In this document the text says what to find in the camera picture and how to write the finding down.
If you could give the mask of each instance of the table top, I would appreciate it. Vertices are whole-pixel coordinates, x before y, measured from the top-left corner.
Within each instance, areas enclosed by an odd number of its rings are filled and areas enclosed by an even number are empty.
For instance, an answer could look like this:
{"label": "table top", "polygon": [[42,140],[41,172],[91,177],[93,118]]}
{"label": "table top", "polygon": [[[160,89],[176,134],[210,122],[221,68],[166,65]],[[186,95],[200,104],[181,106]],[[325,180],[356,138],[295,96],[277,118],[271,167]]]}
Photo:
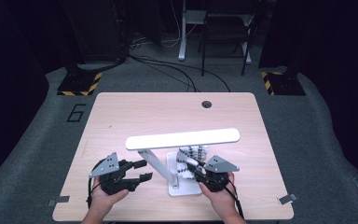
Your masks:
{"label": "table top", "polygon": [[[202,102],[212,106],[205,108]],[[56,221],[79,221],[88,211],[88,175],[94,165],[116,152],[119,160],[139,161],[136,151],[125,148],[135,135],[196,132],[235,128],[241,139],[236,143],[210,145],[209,160],[218,155],[240,167],[235,185],[246,220],[290,219],[290,203],[279,204],[287,195],[269,136],[255,97],[247,92],[104,92],[89,115],[61,196]],[[152,150],[166,163],[167,154],[178,148]],[[111,221],[208,221],[220,220],[204,195],[171,197],[168,183],[150,165],[131,169],[126,178],[153,172],[134,192],[113,206],[105,217]]]}

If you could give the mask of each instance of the speaker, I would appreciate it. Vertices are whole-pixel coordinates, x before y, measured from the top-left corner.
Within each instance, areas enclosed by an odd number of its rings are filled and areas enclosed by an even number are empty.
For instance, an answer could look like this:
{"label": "speaker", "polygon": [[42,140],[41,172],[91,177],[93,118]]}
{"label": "speaker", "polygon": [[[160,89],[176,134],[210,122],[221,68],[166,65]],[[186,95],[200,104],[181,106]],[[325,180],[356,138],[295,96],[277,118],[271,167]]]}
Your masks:
{"label": "speaker", "polygon": [[121,1],[61,0],[85,63],[125,59],[125,18]]}

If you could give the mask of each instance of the hand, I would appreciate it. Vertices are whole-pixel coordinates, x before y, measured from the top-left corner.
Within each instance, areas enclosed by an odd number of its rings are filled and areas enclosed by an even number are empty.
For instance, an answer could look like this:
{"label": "hand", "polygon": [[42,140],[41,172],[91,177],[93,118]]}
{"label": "hand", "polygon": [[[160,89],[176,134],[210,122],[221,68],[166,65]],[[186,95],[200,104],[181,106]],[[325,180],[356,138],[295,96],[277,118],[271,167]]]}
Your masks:
{"label": "hand", "polygon": [[91,207],[82,223],[102,223],[103,218],[112,210],[113,204],[119,202],[129,194],[127,189],[123,189],[116,194],[108,195],[101,189],[99,184],[100,177],[97,176],[94,178],[92,188],[94,189],[95,186],[98,187],[92,192]]}
{"label": "hand", "polygon": [[[234,174],[228,173],[228,179],[234,184]],[[231,183],[227,184],[227,188],[233,193],[234,187]],[[208,188],[200,182],[202,193],[211,201],[214,211],[222,218],[223,222],[228,223],[246,223],[235,208],[233,197],[225,190],[218,192],[210,192]]]}

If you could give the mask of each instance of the yellow and black hazard tape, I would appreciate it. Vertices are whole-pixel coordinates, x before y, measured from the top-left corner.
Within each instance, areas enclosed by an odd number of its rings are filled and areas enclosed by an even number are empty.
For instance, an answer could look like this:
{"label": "yellow and black hazard tape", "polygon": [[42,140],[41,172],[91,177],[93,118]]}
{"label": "yellow and black hazard tape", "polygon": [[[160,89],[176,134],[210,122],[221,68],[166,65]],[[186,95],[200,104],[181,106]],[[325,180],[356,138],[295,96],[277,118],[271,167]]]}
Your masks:
{"label": "yellow and black hazard tape", "polygon": [[[274,95],[274,90],[272,89],[271,83],[269,82],[269,76],[268,76],[268,74],[269,74],[269,73],[262,72],[262,73],[261,73],[261,77],[262,77],[263,80],[264,80],[264,84],[265,84],[265,86],[266,86],[268,95]],[[273,74],[273,75],[283,75],[282,73],[279,73],[279,72],[272,72],[272,73],[270,73],[270,74]]]}
{"label": "yellow and black hazard tape", "polygon": [[74,95],[92,95],[97,89],[98,83],[101,79],[101,76],[103,74],[99,73],[97,76],[95,76],[92,85],[89,87],[88,91],[57,91],[57,95],[68,95],[68,96],[74,96]]}

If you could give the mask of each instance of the gray carpet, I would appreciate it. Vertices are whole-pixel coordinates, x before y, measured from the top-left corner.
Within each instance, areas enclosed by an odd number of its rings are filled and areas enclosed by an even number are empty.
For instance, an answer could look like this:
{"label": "gray carpet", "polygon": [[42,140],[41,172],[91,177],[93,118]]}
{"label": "gray carpet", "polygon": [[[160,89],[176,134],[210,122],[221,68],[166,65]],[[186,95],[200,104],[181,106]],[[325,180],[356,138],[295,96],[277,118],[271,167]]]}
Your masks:
{"label": "gray carpet", "polygon": [[[281,223],[358,223],[358,172],[342,155],[327,105],[316,87],[302,75],[298,78],[306,96],[269,96],[261,72],[284,68],[257,68],[262,42],[260,38],[251,49],[253,63],[246,67],[244,77],[242,61],[237,58],[208,58],[206,69],[225,80],[231,91],[251,92],[256,97],[287,190],[299,198],[293,203],[294,218]],[[184,62],[177,61],[178,44],[171,48],[143,44],[130,50],[130,54],[200,67],[198,43],[197,39],[188,41]],[[209,56],[217,57],[219,53],[211,50]],[[186,71],[200,91],[227,91],[214,75],[201,77],[200,70],[176,66]],[[54,207],[47,206],[48,200],[60,195],[99,92],[193,91],[183,74],[168,67],[149,67],[131,58],[103,72],[91,96],[57,95],[65,74],[64,69],[47,74],[46,101],[0,168],[0,223],[55,223]],[[80,105],[83,117],[79,122],[67,122],[75,105]]]}

